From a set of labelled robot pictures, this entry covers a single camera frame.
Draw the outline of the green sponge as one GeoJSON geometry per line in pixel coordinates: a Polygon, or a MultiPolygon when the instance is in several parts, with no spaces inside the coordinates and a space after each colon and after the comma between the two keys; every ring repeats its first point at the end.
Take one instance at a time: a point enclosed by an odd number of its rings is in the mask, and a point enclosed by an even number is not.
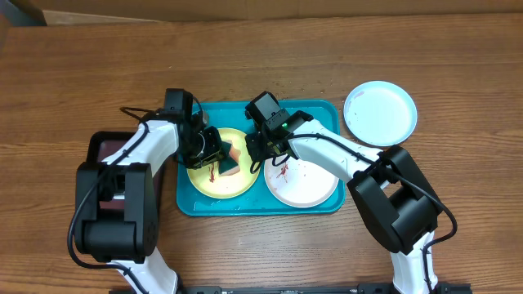
{"type": "Polygon", "coordinates": [[[241,150],[234,147],[231,140],[223,141],[222,148],[226,156],[219,162],[219,176],[232,176],[240,171],[239,157],[241,150]]]}

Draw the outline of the yellow-green rimmed plate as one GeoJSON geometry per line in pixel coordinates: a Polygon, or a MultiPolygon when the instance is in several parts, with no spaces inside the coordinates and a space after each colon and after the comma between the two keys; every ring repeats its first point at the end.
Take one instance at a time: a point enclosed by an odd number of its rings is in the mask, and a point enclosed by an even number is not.
{"type": "Polygon", "coordinates": [[[259,172],[251,173],[253,163],[248,155],[244,137],[238,129],[218,129],[221,139],[232,144],[232,158],[238,166],[224,176],[218,171],[219,163],[211,163],[197,170],[188,170],[190,183],[202,194],[211,198],[233,198],[246,192],[256,181],[259,172]]]}

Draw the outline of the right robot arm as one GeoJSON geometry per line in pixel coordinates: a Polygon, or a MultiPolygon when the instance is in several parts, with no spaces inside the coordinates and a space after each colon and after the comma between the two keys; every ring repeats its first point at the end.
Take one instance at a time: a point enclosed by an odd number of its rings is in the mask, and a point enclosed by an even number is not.
{"type": "Polygon", "coordinates": [[[406,149],[358,145],[306,112],[290,114],[268,91],[247,104],[245,115],[256,128],[245,138],[253,171],[284,156],[344,181],[365,227],[391,253],[396,292],[436,292],[431,248],[439,242],[437,219],[446,209],[406,149]]]}

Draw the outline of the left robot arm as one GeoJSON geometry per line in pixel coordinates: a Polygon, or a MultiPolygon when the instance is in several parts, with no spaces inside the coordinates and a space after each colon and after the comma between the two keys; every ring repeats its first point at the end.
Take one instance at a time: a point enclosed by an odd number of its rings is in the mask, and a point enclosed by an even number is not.
{"type": "Polygon", "coordinates": [[[159,205],[154,176],[174,157],[187,169],[222,160],[215,127],[190,92],[168,88],[164,105],[123,107],[138,121],[134,135],[102,161],[87,160],[76,174],[75,212],[69,224],[71,259],[90,270],[117,270],[137,293],[175,293],[179,276],[157,248],[159,205]]]}

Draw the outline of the light blue plate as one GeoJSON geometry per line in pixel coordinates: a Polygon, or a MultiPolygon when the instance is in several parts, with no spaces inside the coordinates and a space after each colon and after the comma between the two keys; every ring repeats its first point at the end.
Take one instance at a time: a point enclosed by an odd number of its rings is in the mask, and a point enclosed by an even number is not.
{"type": "Polygon", "coordinates": [[[364,82],[346,97],[343,117],[350,133],[368,145],[387,147],[407,140],[418,122],[411,95],[386,81],[364,82]]]}

